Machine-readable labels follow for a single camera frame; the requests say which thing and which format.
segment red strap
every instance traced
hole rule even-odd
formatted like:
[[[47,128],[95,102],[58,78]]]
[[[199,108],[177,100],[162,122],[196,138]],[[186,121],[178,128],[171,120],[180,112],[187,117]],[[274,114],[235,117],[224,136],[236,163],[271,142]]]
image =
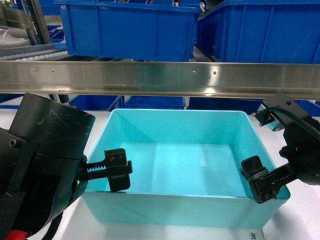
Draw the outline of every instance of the red strap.
[[[25,231],[12,230],[3,240],[26,240],[27,234]]]

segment cable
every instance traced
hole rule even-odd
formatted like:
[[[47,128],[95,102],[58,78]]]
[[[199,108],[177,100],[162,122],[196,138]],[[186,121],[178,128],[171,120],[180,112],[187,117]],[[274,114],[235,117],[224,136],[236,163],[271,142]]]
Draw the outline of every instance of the cable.
[[[314,136],[318,141],[320,141],[320,132],[311,124],[306,122],[305,120],[301,119],[297,115],[293,114],[292,112],[285,110],[281,107],[274,106],[274,107],[269,107],[266,109],[268,112],[271,113],[282,113],[292,119],[295,123],[297,123],[300,127],[302,127],[304,130],[306,130],[308,133],[310,133],[312,136]]]
[[[62,220],[62,215],[64,212],[60,213],[55,219],[52,220],[50,227],[42,240],[52,240],[57,233],[57,230],[59,228],[60,222]]]

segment white floor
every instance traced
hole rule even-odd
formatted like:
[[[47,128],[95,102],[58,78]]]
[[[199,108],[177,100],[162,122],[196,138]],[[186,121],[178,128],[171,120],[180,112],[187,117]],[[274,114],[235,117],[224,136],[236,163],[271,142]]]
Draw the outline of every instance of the white floor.
[[[0,109],[0,127],[8,129],[15,116],[14,109]],[[96,116],[91,135],[84,153],[88,156],[99,139],[110,115],[105,111],[90,111]],[[276,166],[287,161],[279,156],[279,150],[286,144],[283,132],[272,132],[268,127],[259,127],[255,118],[250,119],[261,137]],[[311,186],[299,180],[287,185],[291,198],[284,204],[263,228],[264,237],[258,230],[227,229],[210,227],[162,226],[124,223],[102,223],[96,221],[80,197],[64,211],[62,223],[55,240],[317,240],[320,236],[320,186]],[[30,240],[40,240],[48,226]]]

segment blue plastic bin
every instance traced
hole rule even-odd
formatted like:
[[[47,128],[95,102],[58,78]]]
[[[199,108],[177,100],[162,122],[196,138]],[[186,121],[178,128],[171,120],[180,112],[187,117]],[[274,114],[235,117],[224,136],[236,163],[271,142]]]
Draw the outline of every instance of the blue plastic bin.
[[[40,0],[40,5],[42,8],[43,15],[52,15],[58,16],[60,15],[59,5],[53,4],[53,0]]]
[[[125,109],[184,109],[184,97],[174,96],[131,96],[125,103]]]
[[[173,4],[173,0],[153,0],[153,4]]]
[[[261,104],[261,99],[237,99],[219,97],[190,97],[190,110],[237,110],[246,114],[256,112]]]
[[[309,100],[295,100],[295,102],[312,117],[320,117],[320,106],[317,102],[314,103]]]
[[[62,26],[61,25],[48,25],[48,31],[50,38],[53,43],[60,43],[64,40],[65,38],[65,33],[63,29],[60,29]]]
[[[198,22],[199,48],[218,62],[320,63],[320,1],[225,0]]]
[[[200,9],[172,5],[54,0],[71,55],[187,62]]]
[[[179,5],[182,7],[199,8],[201,0],[180,0]]]
[[[112,111],[123,108],[124,102],[124,96],[79,95],[69,103],[83,111]]]
[[[22,97],[23,94],[6,94],[6,93],[0,93],[0,103],[16,99],[19,97]]]
[[[261,229],[290,197],[258,204],[240,174],[253,155],[275,168],[241,111],[114,110],[89,162],[124,148],[132,161],[131,187],[110,193],[106,178],[82,195],[100,222]]]

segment stainless steel rail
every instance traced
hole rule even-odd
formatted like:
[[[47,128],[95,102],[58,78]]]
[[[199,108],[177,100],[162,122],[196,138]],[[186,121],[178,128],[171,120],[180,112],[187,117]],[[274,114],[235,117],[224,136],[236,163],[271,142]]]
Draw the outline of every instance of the stainless steel rail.
[[[320,99],[320,64],[0,61],[0,93]]]

